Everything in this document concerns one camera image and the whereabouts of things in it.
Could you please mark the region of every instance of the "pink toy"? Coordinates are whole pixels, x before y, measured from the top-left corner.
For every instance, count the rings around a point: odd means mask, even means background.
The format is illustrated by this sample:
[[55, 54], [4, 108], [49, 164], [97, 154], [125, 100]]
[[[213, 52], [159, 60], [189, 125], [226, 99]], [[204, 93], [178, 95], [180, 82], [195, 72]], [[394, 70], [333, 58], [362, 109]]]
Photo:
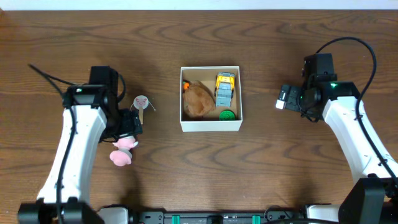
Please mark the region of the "pink toy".
[[116, 143], [113, 143], [113, 145], [119, 148], [118, 150], [111, 152], [111, 155], [109, 155], [113, 163], [117, 166], [131, 164], [132, 154], [130, 149], [138, 145], [136, 139], [133, 136], [128, 136], [119, 139]]

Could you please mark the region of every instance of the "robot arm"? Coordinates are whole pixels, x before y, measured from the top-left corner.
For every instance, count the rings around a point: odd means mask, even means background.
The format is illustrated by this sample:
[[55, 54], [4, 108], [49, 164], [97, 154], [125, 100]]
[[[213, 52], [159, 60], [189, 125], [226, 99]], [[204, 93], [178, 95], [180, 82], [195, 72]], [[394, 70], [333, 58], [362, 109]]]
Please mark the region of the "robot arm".
[[[360, 178], [367, 178], [369, 174], [376, 174], [379, 178], [388, 178], [390, 175], [381, 166], [380, 160], [365, 138], [355, 115], [356, 98], [353, 96], [341, 96], [337, 100], [328, 100], [323, 111], [323, 119], [330, 126], [337, 137], [338, 142], [348, 161], [353, 175], [354, 183]], [[363, 123], [371, 136], [379, 152], [387, 160], [389, 167], [398, 174], [398, 164], [387, 152], [383, 143], [373, 129], [366, 116], [363, 102], [359, 106]]]
[[[133, 136], [142, 133], [138, 112], [118, 108], [123, 95], [117, 96], [118, 78], [119, 74], [108, 66], [92, 67], [88, 84], [71, 85], [63, 94], [63, 130], [55, 160], [36, 203], [21, 205], [20, 223], [50, 223], [57, 212], [58, 219], [61, 215], [66, 223], [103, 223], [88, 205], [97, 145], [109, 138], [119, 140], [116, 144], [119, 150], [111, 154], [111, 159], [121, 166], [128, 164], [129, 150], [137, 145]], [[71, 138], [73, 125], [75, 133]], [[62, 172], [64, 157], [67, 160]], [[59, 175], [62, 175], [62, 186], [57, 201]]]
[[[55, 203], [57, 199], [58, 173], [72, 126], [69, 110], [63, 112], [63, 130], [57, 154], [50, 175], [37, 196], [37, 200], [43, 199], [44, 203]], [[106, 127], [106, 116], [101, 108], [91, 108], [90, 105], [72, 106], [72, 110], [76, 116], [76, 133], [63, 173], [62, 202], [76, 198], [89, 204], [91, 170], [97, 145]]]
[[[307, 218], [342, 223], [378, 223], [395, 220], [398, 197], [393, 174], [398, 164], [387, 152], [366, 116], [363, 102], [359, 115], [370, 139], [381, 156], [376, 154], [357, 120], [355, 110], [359, 91], [352, 82], [338, 82], [331, 54], [315, 54], [304, 58], [302, 87], [283, 85], [276, 107], [301, 113], [312, 122], [324, 120], [336, 135], [348, 161], [354, 188], [342, 205], [311, 205]], [[392, 198], [384, 203], [384, 197]]]

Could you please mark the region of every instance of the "white cardboard box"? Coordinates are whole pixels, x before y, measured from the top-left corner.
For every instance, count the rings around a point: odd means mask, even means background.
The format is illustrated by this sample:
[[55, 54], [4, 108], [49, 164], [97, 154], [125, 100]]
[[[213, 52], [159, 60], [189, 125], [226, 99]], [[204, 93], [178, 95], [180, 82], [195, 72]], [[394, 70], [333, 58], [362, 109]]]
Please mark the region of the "white cardboard box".
[[[214, 93], [216, 77], [218, 72], [230, 72], [235, 74], [235, 89], [231, 99], [231, 107], [217, 107], [208, 113], [201, 121], [194, 121], [184, 114], [183, 110], [183, 86], [182, 81], [200, 81], [211, 92]], [[224, 110], [231, 110], [236, 116], [235, 121], [219, 121], [218, 116]], [[243, 122], [242, 114], [242, 94], [241, 94], [241, 74], [239, 66], [217, 66], [217, 67], [182, 67], [180, 74], [180, 123], [183, 132], [192, 131], [239, 131]]]

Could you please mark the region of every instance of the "green lid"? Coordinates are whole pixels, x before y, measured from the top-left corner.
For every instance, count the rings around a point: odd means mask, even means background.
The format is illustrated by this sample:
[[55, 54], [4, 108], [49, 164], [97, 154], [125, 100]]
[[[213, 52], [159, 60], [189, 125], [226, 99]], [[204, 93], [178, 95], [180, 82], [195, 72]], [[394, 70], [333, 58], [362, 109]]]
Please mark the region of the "green lid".
[[234, 121], [235, 114], [230, 110], [224, 110], [220, 113], [220, 121]]

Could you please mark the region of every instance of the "toy car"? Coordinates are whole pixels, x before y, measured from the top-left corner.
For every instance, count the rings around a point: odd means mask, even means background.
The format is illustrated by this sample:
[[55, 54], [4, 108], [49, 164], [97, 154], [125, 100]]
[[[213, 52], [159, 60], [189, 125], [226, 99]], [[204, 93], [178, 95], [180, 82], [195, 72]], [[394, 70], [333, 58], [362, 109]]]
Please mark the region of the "toy car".
[[231, 99], [234, 95], [235, 74], [229, 72], [219, 72], [217, 74], [216, 89], [214, 96], [216, 97], [216, 106], [231, 107]]

